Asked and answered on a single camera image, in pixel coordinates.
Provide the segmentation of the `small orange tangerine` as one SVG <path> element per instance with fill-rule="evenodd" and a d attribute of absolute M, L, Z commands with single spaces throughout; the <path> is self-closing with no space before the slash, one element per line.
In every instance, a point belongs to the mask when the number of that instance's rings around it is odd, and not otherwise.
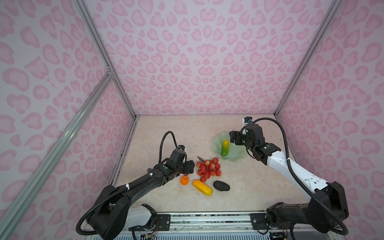
<path fill-rule="evenodd" d="M 180 179 L 180 183 L 183 185 L 183 186 L 186 186 L 188 183 L 189 183 L 189 178 L 187 176 L 183 176 L 181 177 Z"/>

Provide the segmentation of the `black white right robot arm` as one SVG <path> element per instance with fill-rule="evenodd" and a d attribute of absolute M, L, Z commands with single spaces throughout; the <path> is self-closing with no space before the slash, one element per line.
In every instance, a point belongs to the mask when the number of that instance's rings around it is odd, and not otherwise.
<path fill-rule="evenodd" d="M 265 140 L 261 126 L 248 123 L 240 131 L 230 132 L 230 143 L 244 146 L 255 160 L 276 170 L 308 198 L 305 204 L 278 202 L 266 210 L 266 225 L 280 228 L 285 223 L 310 225 L 320 233 L 349 233 L 344 220 L 349 217 L 344 187 L 338 182 L 329 183 L 292 161 L 289 151 L 282 151 Z"/>

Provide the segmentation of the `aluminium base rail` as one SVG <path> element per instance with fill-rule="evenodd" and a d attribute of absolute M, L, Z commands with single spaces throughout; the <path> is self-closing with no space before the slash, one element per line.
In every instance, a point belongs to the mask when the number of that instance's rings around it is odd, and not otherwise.
<path fill-rule="evenodd" d="M 113 240 L 342 240 L 335 233 L 322 234 L 310 225 L 290 223 L 279 229 L 253 228 L 251 214 L 264 218 L 266 212 L 173 212 L 168 231 L 130 231 L 123 229 Z M 103 240 L 99 235 L 90 240 Z"/>

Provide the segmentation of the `back right aluminium post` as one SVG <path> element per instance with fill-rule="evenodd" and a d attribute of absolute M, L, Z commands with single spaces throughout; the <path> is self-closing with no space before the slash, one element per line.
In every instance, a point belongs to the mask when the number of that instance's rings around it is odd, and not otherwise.
<path fill-rule="evenodd" d="M 308 63 L 310 62 L 312 56 L 315 54 L 317 48 L 319 47 L 322 39 L 326 35 L 327 31 L 331 27 L 332 23 L 334 22 L 335 18 L 338 16 L 339 12 L 342 10 L 344 6 L 344 2 L 342 0 L 333 0 L 331 2 L 330 7 L 328 8 L 321 24 L 319 25 L 313 39 L 310 42 L 310 45 L 305 52 L 302 60 L 300 61 L 300 64 L 298 65 L 297 70 L 295 71 L 285 93 L 283 94 L 283 97 L 277 107 L 277 110 L 274 113 L 274 116 L 276 118 L 279 117 L 279 115 L 282 114 L 283 108 L 286 105 L 289 96 L 293 92 L 293 89 L 295 85 L 299 82 L 305 68 L 307 67 Z"/>

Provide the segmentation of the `dark avocado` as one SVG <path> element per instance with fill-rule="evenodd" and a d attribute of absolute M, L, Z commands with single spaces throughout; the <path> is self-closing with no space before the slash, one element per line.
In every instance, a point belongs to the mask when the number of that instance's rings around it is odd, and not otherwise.
<path fill-rule="evenodd" d="M 231 187 L 227 183 L 222 181 L 215 181 L 213 183 L 213 187 L 220 192 L 228 192 L 231 189 Z"/>

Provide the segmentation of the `left diagonal aluminium strut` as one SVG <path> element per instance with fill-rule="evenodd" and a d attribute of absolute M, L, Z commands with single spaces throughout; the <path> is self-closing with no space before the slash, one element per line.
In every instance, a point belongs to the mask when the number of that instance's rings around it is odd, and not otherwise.
<path fill-rule="evenodd" d="M 43 159 L 35 173 L 22 188 L 20 194 L 12 202 L 1 221 L 2 240 L 9 239 L 112 80 L 112 74 L 104 76 L 103 80 L 92 92 L 61 137 Z"/>

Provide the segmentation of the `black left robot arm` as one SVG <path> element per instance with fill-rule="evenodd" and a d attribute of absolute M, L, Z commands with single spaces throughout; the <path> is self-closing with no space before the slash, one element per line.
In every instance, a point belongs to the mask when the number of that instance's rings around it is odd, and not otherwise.
<path fill-rule="evenodd" d="M 132 204 L 175 177 L 192 174 L 194 167 L 194 161 L 188 161 L 183 150 L 174 149 L 169 158 L 148 169 L 148 173 L 140 178 L 118 187 L 106 186 L 94 205 L 78 221 L 77 233 L 83 236 L 99 235 L 103 240 L 113 240 L 125 228 L 153 226 L 153 208 L 141 206 L 137 214 L 130 211 Z"/>

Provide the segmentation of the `green yellow mango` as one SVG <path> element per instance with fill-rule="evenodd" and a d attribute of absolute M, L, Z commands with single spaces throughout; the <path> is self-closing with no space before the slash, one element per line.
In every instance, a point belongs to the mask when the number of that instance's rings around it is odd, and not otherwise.
<path fill-rule="evenodd" d="M 230 141 L 225 140 L 222 142 L 221 156 L 226 157 L 230 151 Z"/>

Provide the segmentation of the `aluminium post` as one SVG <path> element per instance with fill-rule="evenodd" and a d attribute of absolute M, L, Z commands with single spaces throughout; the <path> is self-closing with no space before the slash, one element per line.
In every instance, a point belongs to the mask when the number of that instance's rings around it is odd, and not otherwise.
<path fill-rule="evenodd" d="M 93 40 L 93 42 L 94 42 L 94 44 L 95 44 L 95 46 L 96 46 L 96 48 L 100 54 L 105 66 L 108 69 L 108 72 L 112 75 L 113 82 L 118 89 L 118 93 L 120 94 L 120 96 L 123 99 L 123 103 L 125 104 L 131 118 L 133 120 L 135 120 L 137 116 L 134 113 L 134 110 L 133 110 L 131 103 L 129 102 L 128 96 L 127 96 L 127 94 L 123 88 L 123 85 L 120 81 L 120 78 L 118 77 L 118 75 L 116 73 L 116 69 L 115 69 L 115 67 L 111 61 L 111 58 L 107 53 L 107 49 L 105 47 L 105 44 L 103 43 L 103 40 L 102 40 L 98 30 L 97 30 L 95 21 L 93 20 L 93 18 L 91 16 L 91 13 L 87 7 L 86 2 L 83 0 L 74 0 L 73 3 L 76 6 L 79 14 L 81 15 L 81 18 L 83 19 L 85 26 L 88 29 L 88 31 L 91 35 L 91 38 L 92 38 L 92 40 Z"/>
<path fill-rule="evenodd" d="M 335 18 L 338 16 L 339 12 L 342 10 L 344 6 L 344 2 L 342 0 L 333 0 L 331 2 L 330 7 L 328 8 L 321 24 L 319 25 L 313 39 L 310 42 L 310 45 L 305 52 L 302 60 L 300 61 L 300 64 L 298 65 L 297 70 L 295 71 L 285 93 L 283 94 L 283 97 L 277 107 L 277 110 L 274 113 L 274 116 L 276 118 L 279 117 L 279 115 L 282 114 L 283 108 L 286 105 L 289 96 L 293 92 L 293 89 L 295 85 L 299 82 L 305 68 L 307 67 L 308 63 L 310 62 L 312 56 L 315 54 L 317 48 L 319 47 L 322 39 L 326 35 L 327 31 L 331 27 L 332 23 L 334 22 Z"/>

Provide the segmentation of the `red lychee bunch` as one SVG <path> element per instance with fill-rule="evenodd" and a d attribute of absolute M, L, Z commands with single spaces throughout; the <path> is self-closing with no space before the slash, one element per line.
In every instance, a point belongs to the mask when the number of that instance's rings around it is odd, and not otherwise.
<path fill-rule="evenodd" d="M 205 183 L 210 177 L 222 176 L 221 165 L 218 158 L 204 160 L 203 158 L 198 157 L 196 166 L 198 168 L 197 175 L 200 177 L 202 183 Z"/>

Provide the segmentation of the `back left aluminium post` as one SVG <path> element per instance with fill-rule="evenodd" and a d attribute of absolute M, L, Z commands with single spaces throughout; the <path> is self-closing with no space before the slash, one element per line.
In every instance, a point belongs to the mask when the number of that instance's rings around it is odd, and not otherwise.
<path fill-rule="evenodd" d="M 125 104 L 131 118 L 133 120 L 135 120 L 137 116 L 134 113 L 134 110 L 133 110 L 131 103 L 129 102 L 128 96 L 127 96 L 127 94 L 123 88 L 123 85 L 120 81 L 120 78 L 118 77 L 118 75 L 116 73 L 116 69 L 115 69 L 115 67 L 111 61 L 111 58 L 107 53 L 107 49 L 105 47 L 105 44 L 103 43 L 103 40 L 102 40 L 98 30 L 97 30 L 95 21 L 93 20 L 93 18 L 91 16 L 91 13 L 87 7 L 86 2 L 83 0 L 74 0 L 73 3 L 76 6 L 79 14 L 81 15 L 81 18 L 83 19 L 85 26 L 88 29 L 88 31 L 91 35 L 91 38 L 92 38 L 92 40 L 93 40 L 93 42 L 94 42 L 94 44 L 95 44 L 95 46 L 96 46 L 96 48 L 100 54 L 105 66 L 108 69 L 108 72 L 112 75 L 113 82 L 118 89 L 118 93 L 120 94 L 120 96 L 123 99 L 123 103 Z"/>

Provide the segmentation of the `yellow orange mango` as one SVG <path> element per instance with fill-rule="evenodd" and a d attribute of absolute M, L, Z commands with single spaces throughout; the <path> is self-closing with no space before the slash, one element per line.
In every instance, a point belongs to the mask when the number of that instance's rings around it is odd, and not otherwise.
<path fill-rule="evenodd" d="M 200 180 L 194 180 L 193 186 L 206 196 L 210 196 L 213 193 L 213 190 Z"/>

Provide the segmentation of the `light green scalloped fruit bowl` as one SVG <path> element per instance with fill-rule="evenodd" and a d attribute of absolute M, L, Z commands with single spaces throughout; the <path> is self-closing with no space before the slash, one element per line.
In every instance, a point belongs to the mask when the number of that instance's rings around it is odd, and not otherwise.
<path fill-rule="evenodd" d="M 229 154 L 226 157 L 222 157 L 222 142 L 225 140 L 230 141 L 230 135 L 228 132 L 221 133 L 216 138 L 214 138 L 213 151 L 218 155 L 220 160 L 228 160 L 235 163 L 241 159 L 245 159 L 248 156 L 246 148 L 244 146 L 238 146 L 230 143 Z"/>

